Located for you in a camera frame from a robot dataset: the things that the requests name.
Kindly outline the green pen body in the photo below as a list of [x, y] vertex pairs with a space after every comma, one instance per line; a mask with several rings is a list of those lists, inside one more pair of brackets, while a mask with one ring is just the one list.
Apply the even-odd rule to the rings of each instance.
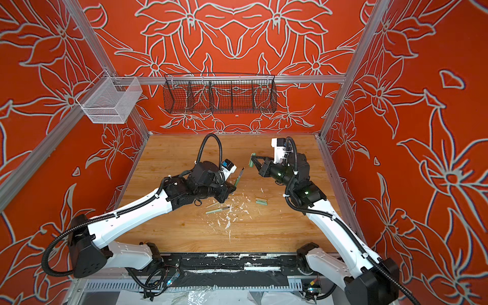
[[243, 175], [243, 172], [244, 172], [245, 168], [242, 168], [239, 175], [238, 175], [238, 178], [236, 179], [235, 183], [234, 183], [234, 186], [237, 188], [238, 186], [238, 183], [240, 182], [241, 178], [242, 178], [242, 175]]

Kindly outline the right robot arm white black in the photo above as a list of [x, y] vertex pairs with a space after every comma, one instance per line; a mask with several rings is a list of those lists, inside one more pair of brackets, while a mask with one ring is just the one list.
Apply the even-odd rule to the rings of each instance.
[[340, 288], [350, 304], [391, 304], [399, 298], [399, 267], [392, 259], [382, 259], [342, 220], [311, 180], [305, 155], [291, 153], [279, 162], [252, 156], [251, 161], [260, 176], [285, 186], [288, 206], [307, 216], [337, 250], [338, 259], [317, 245], [303, 247], [300, 252], [311, 271]]

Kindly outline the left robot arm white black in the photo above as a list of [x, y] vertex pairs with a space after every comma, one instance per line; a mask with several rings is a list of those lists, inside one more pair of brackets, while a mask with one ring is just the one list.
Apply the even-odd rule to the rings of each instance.
[[154, 244], [124, 244], [117, 238], [185, 205], [207, 198], [224, 203], [236, 190], [227, 181], [236, 169], [230, 160], [219, 166], [210, 161], [198, 162], [191, 170], [164, 178], [157, 189], [122, 208], [98, 217], [75, 217], [68, 235], [73, 277], [85, 278], [106, 268], [142, 270], [156, 264], [161, 255]]

